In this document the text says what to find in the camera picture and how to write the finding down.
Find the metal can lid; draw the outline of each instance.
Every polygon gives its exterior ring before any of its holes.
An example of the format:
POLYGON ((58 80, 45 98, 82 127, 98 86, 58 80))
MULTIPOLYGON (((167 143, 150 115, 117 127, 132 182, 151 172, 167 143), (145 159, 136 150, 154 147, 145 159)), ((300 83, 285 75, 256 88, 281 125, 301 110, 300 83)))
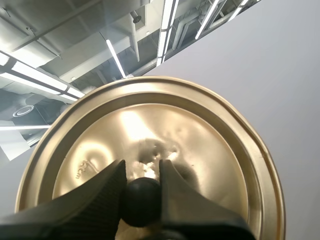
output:
POLYGON ((159 160, 170 159, 190 186, 247 220, 257 239, 285 237, 281 184, 261 138, 221 96, 171 77, 113 82, 64 111, 31 156, 16 211, 71 191, 116 159, 126 160, 129 181, 157 179, 159 160))

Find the black plastic part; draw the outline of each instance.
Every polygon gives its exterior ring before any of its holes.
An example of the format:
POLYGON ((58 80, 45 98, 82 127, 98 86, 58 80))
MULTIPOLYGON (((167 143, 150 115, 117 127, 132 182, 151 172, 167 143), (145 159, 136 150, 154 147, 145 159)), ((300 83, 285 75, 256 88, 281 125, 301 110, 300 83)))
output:
POLYGON ((145 227, 160 219, 161 188, 158 181, 140 177, 130 182, 120 198, 121 218, 133 227, 145 227))
POLYGON ((133 23, 134 24, 137 24, 138 22, 140 22, 140 20, 141 20, 141 16, 136 16, 134 19, 133 19, 133 23))
POLYGON ((126 184, 125 161, 115 161, 69 193, 0 219, 0 239, 114 240, 126 184))
POLYGON ((153 236, 148 236, 143 240, 187 240, 187 239, 180 232, 162 230, 161 232, 153 236))
POLYGON ((206 199, 180 176, 170 160, 159 163, 162 190, 161 222, 188 240, 254 240, 237 213, 206 199))

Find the gray wall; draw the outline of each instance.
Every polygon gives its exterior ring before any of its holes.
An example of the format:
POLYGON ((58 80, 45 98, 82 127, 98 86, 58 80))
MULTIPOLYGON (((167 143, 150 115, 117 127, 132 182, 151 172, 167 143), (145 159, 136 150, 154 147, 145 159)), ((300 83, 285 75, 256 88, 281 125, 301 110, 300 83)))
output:
POLYGON ((0 168, 0 217, 15 212, 21 177, 35 146, 0 168))
POLYGON ((147 75, 226 98, 268 146, 288 240, 320 239, 320 1, 261 0, 147 75))

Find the fluorescent light strip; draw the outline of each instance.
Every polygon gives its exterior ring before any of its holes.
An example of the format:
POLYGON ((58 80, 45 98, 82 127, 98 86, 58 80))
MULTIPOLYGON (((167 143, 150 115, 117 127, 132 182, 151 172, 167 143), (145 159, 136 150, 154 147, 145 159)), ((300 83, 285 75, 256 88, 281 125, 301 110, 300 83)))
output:
POLYGON ((28 129, 49 129, 51 125, 35 125, 35 126, 0 126, 0 131, 12 130, 28 130, 28 129))
POLYGON ((241 11, 241 9, 242 9, 242 7, 238 7, 238 8, 234 11, 234 13, 232 14, 232 16, 228 19, 228 22, 231 21, 232 19, 234 19, 234 18, 238 15, 238 13, 241 11))
POLYGON ((72 95, 74 95, 74 96, 76 96, 76 97, 78 97, 78 98, 82 98, 85 94, 83 93, 83 92, 81 92, 81 91, 79 91, 79 90, 77 90, 77 89, 74 89, 74 88, 72 88, 72 87, 70 87, 69 89, 68 89, 68 91, 66 91, 68 94, 72 94, 72 95))
POLYGON ((26 75, 30 78, 33 78, 35 80, 38 80, 44 84, 48 84, 54 88, 57 88, 57 89, 60 89, 62 91, 66 90, 67 89, 67 85, 28 66, 28 65, 25 65, 24 63, 22 62, 19 62, 17 61, 16 64, 13 66, 12 68, 13 71, 16 71, 18 73, 21 73, 23 75, 26 75))
POLYGON ((164 55, 166 37, 167 37, 167 32, 161 31, 160 37, 159 37, 159 44, 158 44, 158 57, 162 57, 164 55))
POLYGON ((108 48, 109 48, 109 50, 110 50, 110 52, 111 52, 111 54, 112 54, 112 56, 113 56, 113 58, 115 60, 116 65, 118 66, 118 69, 119 69, 122 77, 125 79, 126 78, 126 74, 125 74, 125 72, 124 72, 124 70, 123 70, 123 68, 122 68, 122 66, 121 66, 121 64, 119 62, 119 59, 118 59, 117 54, 116 54, 116 52, 114 50, 114 47, 112 46, 112 44, 111 44, 109 39, 106 40, 106 44, 108 45, 108 48))
POLYGON ((164 1, 161 29, 167 29, 169 27, 169 20, 170 20, 173 4, 174 4, 174 0, 164 1))
POLYGON ((248 2, 249 0, 243 0, 241 3, 240 3, 240 6, 244 6, 244 5, 246 5, 247 4, 247 2, 248 2))
POLYGON ((0 52, 0 65, 4 66, 8 62, 8 60, 9 57, 0 52))
POLYGON ((158 67, 160 64, 162 64, 161 57, 156 59, 156 66, 158 67))
POLYGON ((45 91, 45 92, 50 93, 50 94, 60 94, 60 92, 58 92, 56 90, 52 90, 52 89, 47 88, 45 86, 41 86, 41 85, 36 84, 36 83, 34 83, 32 81, 25 80, 25 79, 23 79, 21 77, 9 74, 7 72, 0 74, 0 76, 4 77, 6 79, 9 79, 9 80, 15 81, 17 83, 21 83, 21 84, 28 85, 30 87, 45 91))
POLYGON ((175 1, 175 5, 174 5, 174 9, 173 9, 173 13, 172 13, 172 19, 171 19, 171 22, 170 22, 170 26, 172 26, 172 24, 174 24, 174 21, 175 21, 175 16, 176 16, 176 11, 177 11, 177 8, 178 8, 178 4, 179 4, 179 0, 176 0, 175 1))
POLYGON ((61 94, 61 95, 59 95, 59 96, 65 98, 65 99, 69 99, 69 100, 71 100, 71 101, 77 101, 77 100, 78 100, 78 99, 76 99, 76 98, 74 98, 74 97, 72 97, 72 96, 65 95, 65 94, 61 94))
POLYGON ((168 50, 168 46, 169 46, 169 42, 170 42, 171 30, 172 30, 172 27, 170 28, 170 30, 168 32, 168 40, 166 41, 166 45, 165 45, 165 49, 164 49, 163 55, 166 55, 167 50, 168 50))
POLYGON ((197 34, 195 35, 195 39, 197 40, 200 37, 200 34, 203 32, 203 30, 205 29, 207 23, 209 22, 209 20, 211 19, 214 10, 216 8, 216 6, 218 5, 219 0, 214 0, 209 12, 207 13, 207 15, 205 16, 205 19, 203 20, 203 23, 199 29, 199 31, 197 32, 197 34))

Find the ceiling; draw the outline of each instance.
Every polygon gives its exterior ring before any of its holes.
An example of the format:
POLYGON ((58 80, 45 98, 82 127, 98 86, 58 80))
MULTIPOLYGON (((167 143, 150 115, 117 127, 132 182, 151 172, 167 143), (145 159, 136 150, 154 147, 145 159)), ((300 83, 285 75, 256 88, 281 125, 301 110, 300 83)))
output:
MULTIPOLYGON (((126 75, 141 76, 155 67, 164 2, 3 0, 0 50, 87 93, 122 78, 106 39, 111 41, 126 75), (132 11, 141 16, 136 24, 132 11)), ((218 6, 223 7, 201 36, 226 23, 240 3, 219 0, 218 6)), ((256 3, 249 0, 244 10, 256 3)), ((196 41, 211 4, 211 0, 179 0, 166 60, 196 41)), ((0 120, 14 120, 16 125, 51 124, 62 106, 72 103, 0 76, 0 103, 3 101, 6 103, 0 104, 0 120), (11 112, 21 98, 36 99, 32 101, 36 110, 23 118, 13 118, 11 112)), ((23 136, 27 139, 35 134, 30 132, 23 136)))

